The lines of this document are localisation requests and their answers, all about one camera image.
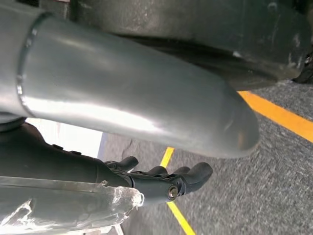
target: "yellow stripe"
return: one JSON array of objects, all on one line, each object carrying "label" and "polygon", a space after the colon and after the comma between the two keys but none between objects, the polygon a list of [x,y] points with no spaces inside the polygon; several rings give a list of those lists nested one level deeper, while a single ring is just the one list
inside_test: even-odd
[{"label": "yellow stripe", "polygon": [[252,109],[299,136],[313,142],[313,122],[250,92],[239,92]]},{"label": "yellow stripe", "polygon": [[[167,147],[163,156],[161,166],[166,168],[173,155],[174,148]],[[180,209],[174,202],[167,202],[167,206],[172,211],[178,223],[186,232],[187,235],[195,235],[193,229],[186,220],[186,218],[180,211]]]},{"label": "yellow stripe", "polygon": [[174,202],[167,202],[167,206],[174,214],[175,218],[182,226],[187,235],[195,235],[192,228],[185,219]]},{"label": "yellow stripe", "polygon": [[165,150],[165,153],[163,156],[163,159],[161,162],[160,166],[162,166],[164,168],[166,168],[168,165],[168,163],[170,162],[170,159],[172,156],[172,154],[173,154],[173,151],[174,151],[174,148],[167,147]]}]

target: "gray carpet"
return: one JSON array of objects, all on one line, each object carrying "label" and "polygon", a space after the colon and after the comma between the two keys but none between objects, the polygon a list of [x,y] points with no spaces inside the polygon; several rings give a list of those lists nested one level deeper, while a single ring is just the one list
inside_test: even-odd
[{"label": "gray carpet", "polygon": [[[283,82],[253,92],[313,120],[311,86]],[[175,150],[170,172],[203,161],[214,171],[202,189],[176,201],[196,234],[313,234],[313,144],[258,117],[261,145],[253,156],[218,160]],[[133,155],[138,169],[148,170],[158,165],[165,148],[108,135],[104,157]],[[167,205],[140,208],[122,227],[126,235],[185,234]]]}]

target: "bolt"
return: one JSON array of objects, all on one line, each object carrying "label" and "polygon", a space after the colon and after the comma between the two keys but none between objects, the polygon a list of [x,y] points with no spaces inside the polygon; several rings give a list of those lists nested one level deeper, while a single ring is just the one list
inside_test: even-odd
[{"label": "bolt", "polygon": [[170,200],[174,200],[178,195],[178,189],[175,185],[172,185],[168,189],[168,198]]}]

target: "plastic wrap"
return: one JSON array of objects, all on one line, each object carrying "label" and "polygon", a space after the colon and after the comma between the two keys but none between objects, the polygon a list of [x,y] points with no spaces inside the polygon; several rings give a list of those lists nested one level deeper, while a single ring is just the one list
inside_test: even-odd
[{"label": "plastic wrap", "polygon": [[0,234],[106,232],[143,202],[134,188],[0,177]]}]

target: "clear plastic wrap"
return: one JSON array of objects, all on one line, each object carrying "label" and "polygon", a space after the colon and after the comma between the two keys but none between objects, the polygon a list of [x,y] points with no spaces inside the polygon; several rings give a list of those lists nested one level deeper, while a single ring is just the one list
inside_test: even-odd
[{"label": "clear plastic wrap", "polygon": [[134,188],[0,177],[0,234],[106,232],[143,202]]}]

